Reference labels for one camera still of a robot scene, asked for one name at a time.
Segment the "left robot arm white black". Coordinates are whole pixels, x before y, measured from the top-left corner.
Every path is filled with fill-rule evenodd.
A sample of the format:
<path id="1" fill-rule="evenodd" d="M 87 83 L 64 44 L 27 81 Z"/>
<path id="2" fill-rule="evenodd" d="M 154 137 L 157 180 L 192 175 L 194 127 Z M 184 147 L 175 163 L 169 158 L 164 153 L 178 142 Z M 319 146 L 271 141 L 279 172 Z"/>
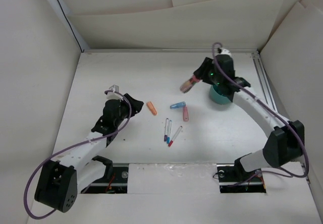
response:
<path id="1" fill-rule="evenodd" d="M 41 168 L 34 199 L 54 210 L 67 212 L 77 195 L 96 180 L 107 182 L 113 162 L 99 153 L 106 149 L 144 103 L 129 94 L 106 91 L 102 115 L 84 143 L 51 157 Z"/>

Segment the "blue translucent stapler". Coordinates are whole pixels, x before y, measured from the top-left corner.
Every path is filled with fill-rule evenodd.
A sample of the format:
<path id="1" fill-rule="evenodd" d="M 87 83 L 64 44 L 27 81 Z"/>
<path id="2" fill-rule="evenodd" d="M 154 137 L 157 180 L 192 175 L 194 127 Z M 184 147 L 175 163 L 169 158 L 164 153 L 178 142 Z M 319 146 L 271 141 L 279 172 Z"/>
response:
<path id="1" fill-rule="evenodd" d="M 178 109 L 186 106 L 186 102 L 181 101 L 170 105 L 170 109 Z"/>

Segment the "red cap white marker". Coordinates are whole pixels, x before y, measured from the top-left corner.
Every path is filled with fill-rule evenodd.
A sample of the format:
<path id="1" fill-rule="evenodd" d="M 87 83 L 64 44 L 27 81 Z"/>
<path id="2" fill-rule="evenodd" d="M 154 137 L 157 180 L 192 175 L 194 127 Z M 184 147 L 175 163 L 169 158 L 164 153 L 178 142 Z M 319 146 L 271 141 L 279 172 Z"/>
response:
<path id="1" fill-rule="evenodd" d="M 174 141 L 176 140 L 176 138 L 178 137 L 178 135 L 181 133 L 182 131 L 182 126 L 180 126 L 177 131 L 174 133 L 173 137 L 171 138 L 170 142 L 168 143 L 168 147 L 171 147 L 171 145 L 174 143 Z"/>

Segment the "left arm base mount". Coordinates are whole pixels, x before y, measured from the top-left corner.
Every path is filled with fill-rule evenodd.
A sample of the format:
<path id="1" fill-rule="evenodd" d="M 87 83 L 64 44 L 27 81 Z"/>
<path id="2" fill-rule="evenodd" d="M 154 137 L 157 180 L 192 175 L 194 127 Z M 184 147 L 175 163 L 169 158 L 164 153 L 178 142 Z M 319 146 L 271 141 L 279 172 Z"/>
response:
<path id="1" fill-rule="evenodd" d="M 129 165 L 114 164 L 110 159 L 95 156 L 77 172 L 78 193 L 126 194 Z"/>

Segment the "pink cap glue bottle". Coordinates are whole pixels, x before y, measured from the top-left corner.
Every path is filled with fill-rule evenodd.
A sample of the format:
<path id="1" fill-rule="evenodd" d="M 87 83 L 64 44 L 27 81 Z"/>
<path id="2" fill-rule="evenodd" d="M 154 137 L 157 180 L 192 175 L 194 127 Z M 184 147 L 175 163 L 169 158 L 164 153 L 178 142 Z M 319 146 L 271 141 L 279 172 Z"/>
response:
<path id="1" fill-rule="evenodd" d="M 191 88 L 198 83 L 200 80 L 197 79 L 194 75 L 192 75 L 187 81 L 185 81 L 181 86 L 180 86 L 180 91 L 182 93 L 187 93 L 191 90 Z"/>

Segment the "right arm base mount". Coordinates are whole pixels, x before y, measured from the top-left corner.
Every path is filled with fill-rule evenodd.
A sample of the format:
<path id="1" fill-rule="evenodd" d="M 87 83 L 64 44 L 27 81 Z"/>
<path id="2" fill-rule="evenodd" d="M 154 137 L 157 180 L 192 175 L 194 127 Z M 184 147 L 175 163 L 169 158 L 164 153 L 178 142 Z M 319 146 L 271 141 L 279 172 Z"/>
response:
<path id="1" fill-rule="evenodd" d="M 261 169 L 246 172 L 240 160 L 217 164 L 213 178 L 219 181 L 220 193 L 266 193 Z"/>

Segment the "pink correction tape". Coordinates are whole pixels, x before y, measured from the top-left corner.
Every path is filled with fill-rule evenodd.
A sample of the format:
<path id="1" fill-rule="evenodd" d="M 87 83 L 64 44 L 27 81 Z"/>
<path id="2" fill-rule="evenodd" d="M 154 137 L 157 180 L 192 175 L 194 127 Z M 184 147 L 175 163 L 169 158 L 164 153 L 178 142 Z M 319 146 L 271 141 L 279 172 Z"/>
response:
<path id="1" fill-rule="evenodd" d="M 188 107 L 183 107 L 183 121 L 188 122 L 189 121 L 189 113 L 188 113 Z"/>

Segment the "orange eraser stick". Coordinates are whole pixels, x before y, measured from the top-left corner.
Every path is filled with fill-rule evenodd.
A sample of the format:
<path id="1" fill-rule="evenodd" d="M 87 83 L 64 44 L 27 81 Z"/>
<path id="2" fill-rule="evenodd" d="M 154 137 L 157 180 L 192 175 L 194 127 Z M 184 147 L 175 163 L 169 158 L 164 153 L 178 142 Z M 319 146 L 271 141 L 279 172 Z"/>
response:
<path id="1" fill-rule="evenodd" d="M 156 110 L 156 108 L 154 107 L 153 103 L 152 103 L 151 101 L 148 101 L 148 102 L 146 103 L 146 105 L 147 105 L 147 107 L 148 107 L 149 111 L 150 111 L 154 116 L 156 116 L 156 115 L 157 115 L 157 110 Z"/>

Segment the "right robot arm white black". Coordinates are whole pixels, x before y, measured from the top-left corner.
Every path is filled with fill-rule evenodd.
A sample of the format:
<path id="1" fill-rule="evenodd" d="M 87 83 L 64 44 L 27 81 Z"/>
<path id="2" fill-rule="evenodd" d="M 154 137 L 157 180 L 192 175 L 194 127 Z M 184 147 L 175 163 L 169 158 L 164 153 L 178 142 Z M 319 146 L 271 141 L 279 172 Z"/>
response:
<path id="1" fill-rule="evenodd" d="M 304 125 L 287 119 L 264 103 L 247 80 L 235 75 L 234 62 L 229 53 L 222 52 L 213 59 L 206 57 L 189 79 L 192 84 L 200 81 L 216 86 L 225 98 L 243 109 L 267 137 L 262 149 L 235 160 L 230 171 L 235 185 L 249 181 L 267 167 L 279 169 L 279 175 L 283 177 L 307 177 L 309 161 L 304 147 Z M 283 168 L 284 164 L 301 156 L 305 158 L 303 174 L 294 174 Z"/>

